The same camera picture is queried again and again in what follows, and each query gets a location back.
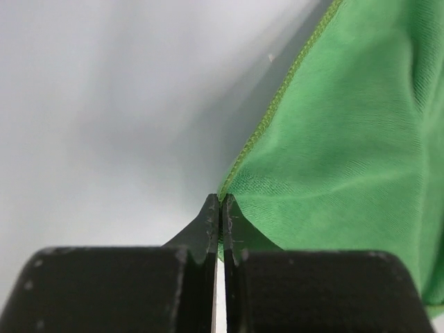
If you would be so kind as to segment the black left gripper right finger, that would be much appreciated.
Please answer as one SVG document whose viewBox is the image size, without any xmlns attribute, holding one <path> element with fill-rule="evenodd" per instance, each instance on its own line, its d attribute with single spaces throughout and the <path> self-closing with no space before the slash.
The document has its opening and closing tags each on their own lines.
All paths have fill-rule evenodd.
<svg viewBox="0 0 444 333">
<path fill-rule="evenodd" d="M 376 250 L 283 250 L 221 205 L 229 332 L 432 332 L 405 265 Z"/>
</svg>

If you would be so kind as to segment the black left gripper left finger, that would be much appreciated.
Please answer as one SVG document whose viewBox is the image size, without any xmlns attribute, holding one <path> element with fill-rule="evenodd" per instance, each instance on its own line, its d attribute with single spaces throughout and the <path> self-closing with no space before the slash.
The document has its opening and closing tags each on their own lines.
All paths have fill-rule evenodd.
<svg viewBox="0 0 444 333">
<path fill-rule="evenodd" d="M 163 246 L 50 247 L 31 256 L 2 332 L 213 332 L 219 200 Z"/>
</svg>

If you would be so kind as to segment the green microfiber towel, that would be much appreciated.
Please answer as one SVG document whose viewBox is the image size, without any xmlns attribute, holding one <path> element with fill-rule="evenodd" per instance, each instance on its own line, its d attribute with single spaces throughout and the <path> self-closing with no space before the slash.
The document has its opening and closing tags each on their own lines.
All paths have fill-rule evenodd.
<svg viewBox="0 0 444 333">
<path fill-rule="evenodd" d="M 284 249 L 383 250 L 443 313 L 443 2 L 333 1 L 221 184 Z"/>
</svg>

